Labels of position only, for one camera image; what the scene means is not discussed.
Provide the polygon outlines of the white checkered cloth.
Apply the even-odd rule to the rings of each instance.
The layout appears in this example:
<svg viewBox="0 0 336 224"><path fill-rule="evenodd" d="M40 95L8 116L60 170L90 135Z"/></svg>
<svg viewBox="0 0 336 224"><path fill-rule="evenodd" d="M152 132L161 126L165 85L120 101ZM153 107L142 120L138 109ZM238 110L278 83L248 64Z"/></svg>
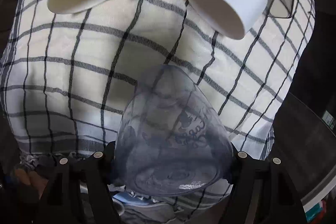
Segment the white checkered cloth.
<svg viewBox="0 0 336 224"><path fill-rule="evenodd" d="M314 0L294 0L293 18L263 15L236 41L187 0L108 0L72 15L18 0L1 58L1 106L21 151L13 177L41 194L39 165L51 170L115 140L139 76L165 63L199 86L237 149L265 159L314 16Z"/></svg>

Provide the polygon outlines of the clear glass cup with print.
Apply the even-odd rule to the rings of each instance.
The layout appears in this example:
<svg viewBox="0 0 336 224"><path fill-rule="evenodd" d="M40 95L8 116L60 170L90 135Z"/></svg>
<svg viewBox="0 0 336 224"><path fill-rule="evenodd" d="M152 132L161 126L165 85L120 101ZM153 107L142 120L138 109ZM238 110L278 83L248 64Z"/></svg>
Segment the clear glass cup with print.
<svg viewBox="0 0 336 224"><path fill-rule="evenodd" d="M181 68L142 74L117 135L116 183L147 196L179 196L227 177L233 158L217 112Z"/></svg>

